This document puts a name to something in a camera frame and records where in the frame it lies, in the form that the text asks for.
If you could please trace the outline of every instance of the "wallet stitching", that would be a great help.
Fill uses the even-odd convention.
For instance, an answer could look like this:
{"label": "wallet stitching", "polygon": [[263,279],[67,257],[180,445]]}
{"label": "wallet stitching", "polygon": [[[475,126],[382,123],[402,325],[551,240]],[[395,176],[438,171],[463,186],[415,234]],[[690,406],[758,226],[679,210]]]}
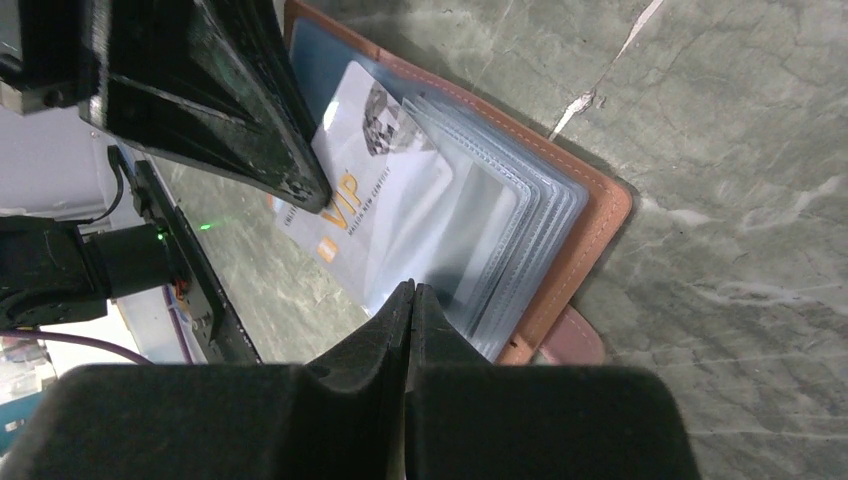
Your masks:
{"label": "wallet stitching", "polygon": [[[476,110],[476,111],[477,111],[477,113],[479,113],[479,114],[482,114],[482,115],[486,116],[487,118],[489,118],[490,120],[494,121],[495,123],[497,123],[497,124],[498,124],[498,125],[500,125],[501,127],[505,128],[505,129],[507,129],[507,130],[509,130],[510,132],[512,132],[512,133],[513,133],[513,134],[515,134],[515,135],[518,135],[518,136],[519,136],[521,139],[523,139],[525,142],[530,142],[533,146],[535,146],[536,148],[538,148],[540,151],[544,152],[544,153],[545,153],[545,155],[546,155],[546,156],[547,156],[550,160],[553,160],[553,161],[555,161],[556,163],[558,163],[558,164],[560,164],[560,165],[562,165],[562,166],[564,166],[564,167],[566,167],[566,168],[568,168],[568,169],[572,170],[573,172],[575,172],[575,173],[577,173],[577,174],[581,175],[583,178],[585,178],[586,180],[588,180],[588,181],[590,181],[590,182],[594,183],[595,185],[597,185],[598,187],[600,187],[600,188],[601,188],[604,192],[606,192],[607,194],[609,194],[609,195],[611,195],[611,196],[612,196],[612,208],[610,208],[610,211],[609,211],[609,213],[607,214],[607,217],[606,217],[606,219],[604,220],[604,223],[601,225],[601,228],[599,228],[599,229],[598,229],[598,231],[595,233],[595,236],[594,236],[594,238],[592,238],[592,241],[589,243],[589,246],[586,248],[586,251],[585,251],[585,252],[583,252],[583,255],[581,255],[581,256],[580,256],[580,258],[577,260],[577,263],[576,263],[576,264],[574,265],[574,267],[571,269],[571,273],[569,273],[569,274],[568,274],[568,277],[566,277],[566,279],[565,279],[565,281],[563,282],[562,286],[559,288],[559,291],[557,291],[557,293],[554,295],[554,297],[551,299],[551,301],[550,301],[550,302],[548,303],[548,305],[545,307],[545,310],[544,310],[541,314],[536,315],[536,316],[534,317],[534,320],[537,320],[537,319],[541,319],[541,318],[546,317],[546,316],[548,315],[548,313],[550,312],[551,308],[553,308],[554,303],[556,303],[556,301],[557,301],[557,300],[559,299],[559,297],[562,295],[562,292],[565,290],[565,287],[566,287],[566,285],[568,285],[568,282],[569,282],[569,281],[571,281],[571,279],[572,279],[572,278],[574,277],[574,275],[577,273],[577,269],[578,269],[578,268],[580,268],[580,266],[583,264],[583,260],[585,260],[585,259],[586,259],[586,257],[589,255],[589,252],[591,252],[591,251],[594,249],[595,242],[597,242],[598,238],[600,238],[601,233],[603,233],[603,232],[606,230],[607,225],[609,224],[610,220],[612,219],[613,214],[615,213],[616,209],[617,209],[617,208],[618,208],[618,206],[619,206],[618,199],[616,198],[616,196],[612,193],[612,191],[611,191],[610,189],[608,189],[606,186],[604,186],[602,183],[598,182],[598,181],[597,181],[597,180],[595,180],[594,178],[591,178],[589,175],[587,175],[584,171],[582,171],[582,170],[581,170],[581,169],[579,169],[578,167],[575,167],[574,165],[570,165],[570,164],[568,164],[568,163],[565,163],[562,159],[560,159],[560,158],[556,157],[553,153],[549,152],[549,151],[548,151],[545,147],[543,147],[542,145],[540,145],[538,142],[535,142],[534,140],[532,140],[532,139],[529,139],[529,138],[525,137],[524,135],[522,135],[522,134],[521,134],[521,132],[518,132],[518,131],[516,131],[515,129],[513,129],[512,127],[510,127],[510,126],[508,126],[508,125],[505,125],[505,124],[504,124],[504,123],[502,123],[500,120],[498,120],[498,119],[494,118],[492,115],[489,115],[488,113],[485,113],[485,112],[480,111],[480,109],[479,109],[476,105],[472,104],[472,103],[471,103],[470,101],[468,101],[467,99],[462,98],[461,96],[457,95],[457,94],[456,94],[456,93],[454,93],[454,92],[451,92],[450,90],[448,90],[448,89],[447,89],[447,88],[445,88],[444,86],[441,86],[441,85],[439,85],[439,84],[437,84],[437,83],[433,82],[432,80],[429,80],[429,79],[427,79],[427,78],[425,78],[425,77],[423,77],[423,76],[419,75],[418,73],[413,72],[412,70],[408,69],[408,68],[407,68],[406,66],[404,66],[404,65],[399,65],[399,64],[395,63],[395,67],[397,67],[398,69],[400,69],[400,70],[401,70],[401,71],[403,71],[404,73],[407,73],[407,74],[409,74],[409,75],[412,75],[414,78],[416,78],[416,79],[418,79],[418,80],[420,80],[420,81],[422,81],[422,82],[424,82],[424,83],[426,83],[426,84],[428,84],[428,85],[430,85],[430,86],[432,86],[432,87],[436,87],[436,88],[440,89],[441,91],[443,91],[443,92],[445,92],[445,93],[447,93],[447,94],[449,94],[449,95],[453,96],[454,98],[458,99],[459,101],[461,101],[461,102],[465,103],[466,105],[468,105],[468,106],[470,106],[471,108],[473,108],[474,110]],[[571,321],[571,323],[573,323],[573,324],[574,324],[574,326],[576,326],[576,327],[577,327],[577,329],[580,331],[580,334],[583,336],[583,338],[584,338],[584,340],[586,341],[586,343],[587,343],[587,344],[589,344],[592,348],[595,348],[595,345],[593,345],[593,344],[589,341],[589,337],[585,334],[585,332],[583,331],[582,327],[580,327],[580,325],[578,325],[578,324],[577,324],[577,323],[576,323],[576,322],[575,322],[575,321],[574,321],[571,317],[569,317],[568,315],[566,315],[566,316],[569,318],[569,320]],[[530,333],[529,333],[529,335],[528,335],[529,337],[531,337],[531,338],[529,338],[529,339],[528,339],[529,341],[533,341],[532,337],[536,334],[536,332],[538,331],[539,327],[540,327],[540,325],[539,325],[539,322],[538,322],[538,321],[533,322],[533,328],[531,328],[531,329],[530,329]]]}

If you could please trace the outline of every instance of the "teal object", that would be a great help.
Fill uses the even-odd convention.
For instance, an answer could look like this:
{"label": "teal object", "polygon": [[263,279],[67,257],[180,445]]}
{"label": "teal object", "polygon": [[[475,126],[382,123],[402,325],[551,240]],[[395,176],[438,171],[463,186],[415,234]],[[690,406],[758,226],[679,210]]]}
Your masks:
{"label": "teal object", "polygon": [[43,394],[44,392],[33,393],[0,405],[0,454],[5,454],[15,438],[26,428],[26,422]]}

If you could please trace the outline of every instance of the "marble table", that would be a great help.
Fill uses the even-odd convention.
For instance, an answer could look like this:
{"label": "marble table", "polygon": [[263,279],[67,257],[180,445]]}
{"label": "marble table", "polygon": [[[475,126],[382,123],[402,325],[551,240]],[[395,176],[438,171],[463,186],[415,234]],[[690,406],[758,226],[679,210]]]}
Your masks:
{"label": "marble table", "polygon": [[[312,3],[630,187],[574,303],[614,363],[667,383],[705,477],[846,478],[844,2]],[[263,194],[158,166],[266,360],[309,360],[365,320]]]}

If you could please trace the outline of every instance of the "wallet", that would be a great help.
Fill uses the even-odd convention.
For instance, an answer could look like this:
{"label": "wallet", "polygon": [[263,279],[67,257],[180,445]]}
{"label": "wallet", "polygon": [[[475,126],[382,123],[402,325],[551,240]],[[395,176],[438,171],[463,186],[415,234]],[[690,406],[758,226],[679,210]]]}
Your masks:
{"label": "wallet", "polygon": [[604,348],[600,337],[568,302],[629,214],[632,206],[630,193],[612,178],[467,90],[412,65],[296,0],[285,4],[285,39],[288,45],[291,45],[298,19],[318,25],[398,77],[452,99],[586,189],[586,206],[498,356],[498,363],[526,364],[543,345],[543,355],[553,363],[602,363]]}

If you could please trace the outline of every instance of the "card holder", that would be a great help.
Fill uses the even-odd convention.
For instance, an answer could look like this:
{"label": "card holder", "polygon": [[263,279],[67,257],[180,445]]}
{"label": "card holder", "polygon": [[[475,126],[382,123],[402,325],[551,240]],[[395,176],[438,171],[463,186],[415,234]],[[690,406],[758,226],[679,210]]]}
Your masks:
{"label": "card holder", "polygon": [[[577,347],[573,348],[594,355],[592,358],[602,357],[602,354],[596,352],[602,352],[603,345],[591,325],[575,315],[576,311],[571,307],[566,307],[629,214],[632,206],[629,192],[612,178],[547,141],[491,104],[406,62],[296,0],[286,2],[285,7],[285,36],[289,45],[296,21],[302,20],[331,33],[341,44],[355,50],[362,59],[369,60],[370,64],[366,66],[366,62],[363,62],[363,66],[398,99],[411,94],[426,96],[427,92],[438,92],[455,102],[455,106],[476,115],[480,121],[508,136],[515,144],[532,152],[586,189],[588,201],[582,214],[556,254],[513,336],[500,353],[499,362],[528,362],[555,324],[558,325],[560,335],[574,338],[578,342]],[[381,78],[380,74],[385,70],[391,72],[393,78]],[[335,80],[333,75],[331,71],[317,71],[312,72],[308,79],[298,77],[298,80],[338,82],[340,75]],[[311,108],[313,111],[316,109],[323,111],[320,107]]]}

